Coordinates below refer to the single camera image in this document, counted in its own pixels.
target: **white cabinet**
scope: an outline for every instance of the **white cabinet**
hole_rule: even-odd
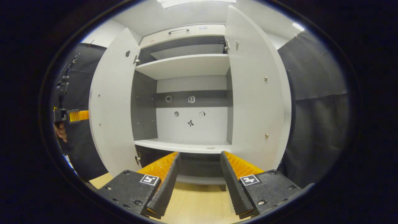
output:
[[[225,40],[229,43],[227,51],[224,50]],[[181,50],[181,47],[188,47],[191,51]],[[136,55],[140,60],[137,67],[134,63]],[[228,134],[211,135],[213,138],[222,136],[220,141],[206,137],[205,134],[200,138],[197,136],[200,135],[199,132],[195,132],[195,137],[190,137],[189,128],[192,130],[195,127],[195,122],[189,122],[192,118],[183,114],[180,118],[187,119],[188,122],[184,120],[181,124],[174,124],[171,118],[158,113],[159,108],[156,108],[156,119],[164,120],[157,121],[158,136],[175,133],[183,136],[184,140],[174,141],[173,139],[178,139],[178,136],[174,136],[163,140],[156,138],[134,141],[132,125],[145,127],[139,122],[131,122],[131,116],[134,115],[131,112],[133,105],[130,105],[132,93],[139,97],[138,89],[131,92],[135,71],[157,81],[189,77],[194,77],[195,80],[208,79],[206,77],[209,76],[230,77],[230,81],[226,82],[228,86],[228,82],[232,81],[232,88],[211,90],[214,91],[211,94],[207,94],[205,88],[198,92],[196,85],[195,104],[190,104],[192,102],[188,101],[188,97],[178,101],[178,97],[185,97],[186,91],[175,92],[175,97],[169,98],[177,108],[165,106],[166,102],[163,101],[167,101],[167,92],[156,93],[156,96],[162,97],[160,107],[168,107],[160,108],[170,113],[167,116],[178,117],[178,113],[174,112],[178,111],[178,107],[192,108],[181,109],[180,112],[188,114],[194,111],[192,116],[197,116],[195,122],[201,122],[200,119],[204,116],[201,107],[209,106],[216,96],[220,96],[223,105],[219,112],[214,105],[209,111],[214,111],[222,119],[217,118],[217,121],[212,122],[209,113],[206,115],[209,128],[206,130],[200,123],[196,127],[203,128],[203,132],[211,132],[216,128],[210,126],[219,124],[222,126],[221,132],[232,132],[232,141],[227,142],[228,137],[225,139]],[[189,87],[176,89],[187,90]],[[226,103],[228,94],[223,91],[232,93],[233,106]],[[152,97],[149,100],[154,100],[156,104],[158,99]],[[230,117],[229,109],[233,110],[233,117]],[[135,144],[188,153],[214,154],[227,150],[261,169],[269,170],[277,168],[285,151],[291,122],[291,96],[282,60],[267,35],[248,16],[229,6],[225,25],[203,24],[169,29],[144,37],[140,46],[129,30],[125,29],[105,51],[98,64],[90,90],[89,110],[94,143],[105,167],[113,176],[124,169],[139,168],[135,162]],[[186,129],[177,130],[179,125],[184,125]]]

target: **finger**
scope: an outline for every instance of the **finger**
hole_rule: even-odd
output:
[[[65,133],[65,128],[60,128],[60,129],[58,129],[57,132],[63,134],[63,133]]]
[[[58,125],[56,123],[54,123],[54,129],[55,129],[56,132],[58,132],[59,128],[58,128]]]
[[[66,138],[67,137],[66,133],[63,133],[63,134],[57,133],[57,134],[58,134],[58,137],[60,137],[60,138]]]

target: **white shelf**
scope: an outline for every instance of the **white shelf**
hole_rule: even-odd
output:
[[[228,54],[171,57],[145,63],[135,68],[136,71],[156,80],[202,75],[226,75],[228,69]]]
[[[227,152],[231,152],[231,147],[232,147],[232,145],[229,144],[227,141],[222,142],[221,144],[191,145],[191,144],[167,142],[159,140],[157,138],[134,141],[134,144],[153,149],[166,150],[166,151],[208,153],[208,154],[220,154],[224,150]]]

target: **cabinet door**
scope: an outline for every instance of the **cabinet door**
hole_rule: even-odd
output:
[[[124,29],[106,49],[91,83],[91,134],[99,157],[113,177],[125,169],[141,168],[135,161],[130,107],[134,58],[139,53],[131,32]]]
[[[228,9],[225,39],[234,102],[231,152],[265,171],[276,169],[291,124],[285,67],[264,31],[233,6]]]

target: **cabinet handle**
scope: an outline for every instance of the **cabinet handle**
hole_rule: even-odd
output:
[[[172,33],[172,32],[174,32],[174,31],[180,31],[180,30],[186,30],[186,31],[189,31],[189,29],[177,29],[177,30],[170,31],[170,32],[169,32],[169,34],[171,34],[171,33]]]

